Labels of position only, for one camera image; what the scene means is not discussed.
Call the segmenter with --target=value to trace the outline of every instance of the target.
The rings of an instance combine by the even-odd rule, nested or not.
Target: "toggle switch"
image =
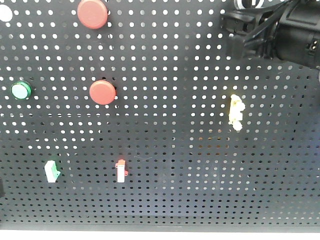
[[[108,9],[100,0],[82,0],[78,5],[77,15],[87,28],[99,29],[108,20]]]
[[[91,99],[97,104],[107,105],[115,100],[117,95],[116,88],[105,80],[95,81],[89,90]]]
[[[121,159],[115,164],[117,182],[124,183],[125,177],[128,176],[128,171],[126,171],[126,161]]]
[[[17,81],[11,86],[12,95],[19,100],[25,100],[31,96],[31,85],[26,81]]]

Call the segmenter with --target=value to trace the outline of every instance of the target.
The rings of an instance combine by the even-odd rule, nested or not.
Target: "electrical component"
[[[126,171],[126,161],[121,159],[115,164],[117,182],[124,183],[125,177],[128,176],[128,171]]]
[[[289,61],[320,70],[320,2],[288,0],[265,8],[227,11],[227,55]]]
[[[5,196],[4,185],[2,183],[2,179],[0,177],[0,198]]]
[[[101,0],[82,0],[78,5],[77,15],[87,28],[99,29],[108,20],[108,9]]]
[[[55,161],[48,161],[44,166],[44,170],[48,183],[55,183],[61,173],[57,170]]]
[[[243,120],[242,111],[246,109],[246,105],[241,98],[235,94],[231,95],[231,104],[229,112],[229,124],[233,125],[234,130],[240,131],[243,126],[240,121]]]
[[[25,100],[31,96],[32,87],[26,81],[17,81],[11,86],[12,95],[19,100]]]
[[[116,88],[106,80],[95,81],[89,90],[91,99],[101,105],[107,105],[115,100]]]

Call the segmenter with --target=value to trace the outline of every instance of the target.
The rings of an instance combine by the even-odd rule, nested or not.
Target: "black device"
[[[289,0],[265,8],[221,14],[220,27],[232,33],[227,55],[289,61],[320,69],[320,2]]]
[[[0,198],[5,196],[4,185],[2,183],[2,179],[0,177]]]

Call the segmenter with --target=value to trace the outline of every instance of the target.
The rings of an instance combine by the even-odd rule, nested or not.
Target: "white connector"
[[[48,183],[55,183],[60,175],[60,172],[57,170],[56,167],[56,162],[48,161],[44,166],[44,170]]]
[[[231,104],[229,112],[229,124],[233,125],[234,130],[240,131],[243,126],[240,121],[243,120],[242,111],[246,109],[246,105],[241,98],[235,94],[231,95]]]
[[[128,176],[128,171],[126,171],[126,161],[121,159],[115,164],[117,182],[124,183],[125,177]]]

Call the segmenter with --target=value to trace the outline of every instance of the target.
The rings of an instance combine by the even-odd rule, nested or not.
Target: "black pegboard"
[[[1,229],[319,231],[317,71],[227,58],[231,0],[109,0],[99,30],[79,2],[0,1],[14,12],[0,22]],[[89,97],[101,78],[117,87],[107,106]],[[20,79],[29,100],[10,94]]]

